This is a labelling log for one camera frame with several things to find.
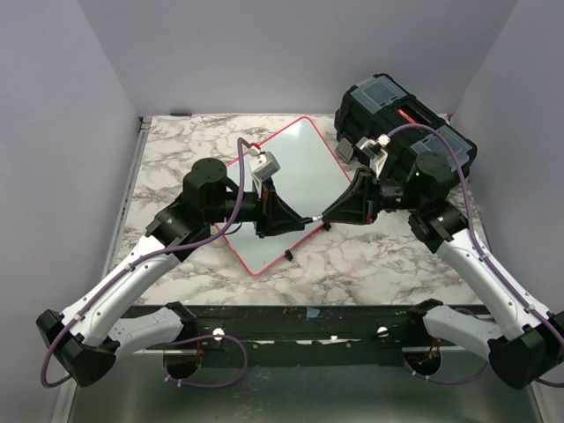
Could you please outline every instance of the black toolbox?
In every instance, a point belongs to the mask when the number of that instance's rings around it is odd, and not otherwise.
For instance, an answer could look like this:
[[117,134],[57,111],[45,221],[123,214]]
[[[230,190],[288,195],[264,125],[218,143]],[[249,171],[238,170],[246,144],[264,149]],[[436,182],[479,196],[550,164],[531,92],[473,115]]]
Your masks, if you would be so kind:
[[[360,163],[369,166],[369,158],[356,147],[363,137],[377,139],[398,126],[415,122],[430,126],[447,139],[468,176],[476,158],[476,145],[385,73],[375,74],[351,87],[343,96],[341,107],[335,113],[337,154],[345,161],[355,156]],[[444,154],[456,172],[454,161],[441,140],[423,130],[409,129],[396,134],[386,150],[389,157],[380,179],[405,181],[417,155],[429,150]]]

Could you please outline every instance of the marble surface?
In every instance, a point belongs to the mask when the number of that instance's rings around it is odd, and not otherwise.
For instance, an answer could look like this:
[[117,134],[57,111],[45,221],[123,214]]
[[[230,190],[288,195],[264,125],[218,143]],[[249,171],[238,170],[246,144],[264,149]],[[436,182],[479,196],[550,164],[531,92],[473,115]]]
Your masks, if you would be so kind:
[[[130,199],[120,260],[156,212],[180,193],[182,177],[203,157],[225,162],[235,141],[260,142],[299,115],[155,117]],[[332,116],[311,116],[328,143],[337,145]],[[352,176],[356,165],[345,165]],[[463,206],[462,193],[451,200]],[[382,305],[436,298],[448,304],[479,300],[472,290],[412,235],[408,213],[381,213],[371,226],[334,225],[299,246],[259,277],[249,275],[223,239],[208,244],[151,286],[141,304]],[[476,223],[482,232],[481,223]]]

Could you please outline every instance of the toolbox lid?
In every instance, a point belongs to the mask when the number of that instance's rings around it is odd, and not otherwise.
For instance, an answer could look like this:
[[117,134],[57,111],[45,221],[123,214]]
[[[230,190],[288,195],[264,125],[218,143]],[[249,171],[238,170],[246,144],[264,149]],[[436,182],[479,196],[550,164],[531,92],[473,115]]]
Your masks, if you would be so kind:
[[370,77],[357,84],[357,88],[352,91],[351,95],[370,113],[376,113],[407,94],[388,78],[380,76],[378,78]]
[[[467,152],[472,148],[470,144],[459,137],[448,125],[441,126],[437,132],[444,136],[450,147],[454,150],[456,158],[460,162],[460,166],[464,166],[468,163],[468,161],[470,161],[470,156],[467,154]],[[414,150],[417,154],[422,152],[439,152],[449,159],[450,169],[453,171],[456,169],[455,161],[452,159],[441,140],[433,134],[430,134],[413,144],[412,150]]]

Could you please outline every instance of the white wall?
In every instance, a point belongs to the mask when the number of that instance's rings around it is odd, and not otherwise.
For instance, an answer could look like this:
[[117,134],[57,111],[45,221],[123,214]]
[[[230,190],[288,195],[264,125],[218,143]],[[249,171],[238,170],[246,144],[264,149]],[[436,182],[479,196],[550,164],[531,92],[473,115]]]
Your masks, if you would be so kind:
[[0,421],[35,423],[35,318],[99,277],[138,119],[74,0],[3,2],[0,56]]
[[78,0],[143,115],[334,113],[388,72],[454,111],[516,0]]
[[555,312],[564,309],[563,77],[564,3],[520,0],[454,121],[479,146],[472,188],[495,255]]

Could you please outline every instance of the gray floor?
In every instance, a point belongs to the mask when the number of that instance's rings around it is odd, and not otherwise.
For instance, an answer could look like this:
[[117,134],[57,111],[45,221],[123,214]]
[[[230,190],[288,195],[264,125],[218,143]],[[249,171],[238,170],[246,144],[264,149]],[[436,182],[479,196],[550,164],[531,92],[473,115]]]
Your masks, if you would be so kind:
[[[489,372],[473,384],[445,387],[411,377],[404,368],[253,368],[224,390],[178,389],[164,383],[159,354],[135,355],[102,381],[77,390],[69,422],[538,422],[529,390],[512,390]],[[460,378],[480,366],[451,352],[440,375]],[[203,369],[219,382],[235,369]]]

